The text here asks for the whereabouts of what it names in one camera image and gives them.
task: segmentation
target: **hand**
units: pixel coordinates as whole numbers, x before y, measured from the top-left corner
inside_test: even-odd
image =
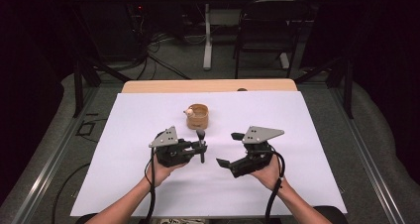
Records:
[[[177,166],[173,166],[170,168],[166,168],[158,162],[157,155],[154,155],[154,165],[155,165],[155,187],[160,186],[163,181],[170,176],[170,174],[176,170],[177,168],[182,168],[186,165],[181,164]],[[152,165],[149,165],[147,170],[147,176],[150,181],[152,181]]]
[[[275,183],[279,178],[280,163],[276,155],[272,155],[269,165],[254,171],[251,173],[252,176],[256,177],[266,188],[273,190]]]

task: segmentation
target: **person's right hand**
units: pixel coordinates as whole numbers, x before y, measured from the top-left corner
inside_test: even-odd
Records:
[[[273,190],[275,183],[279,178],[279,172],[280,164],[278,157],[276,155],[272,155],[268,166],[252,172],[251,175],[256,177],[266,188]]]

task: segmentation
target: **desk leg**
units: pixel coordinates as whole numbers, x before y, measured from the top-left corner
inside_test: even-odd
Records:
[[[206,47],[204,51],[204,63],[203,68],[204,70],[211,69],[211,53],[212,53],[212,45],[211,45],[211,35],[210,35],[210,9],[209,5],[206,4]]]

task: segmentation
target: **person's left hand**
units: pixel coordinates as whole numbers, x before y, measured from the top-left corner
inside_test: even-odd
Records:
[[[173,166],[170,168],[166,168],[158,162],[157,155],[154,155],[154,163],[155,163],[155,187],[160,186],[163,181],[170,176],[170,174],[176,170],[177,168],[184,167],[187,163]],[[147,176],[149,180],[152,180],[152,166],[149,165],[147,170]]]

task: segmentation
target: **chair seat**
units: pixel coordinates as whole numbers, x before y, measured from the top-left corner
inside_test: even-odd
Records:
[[[280,30],[245,29],[240,41],[243,52],[291,52],[293,40],[290,35]]]

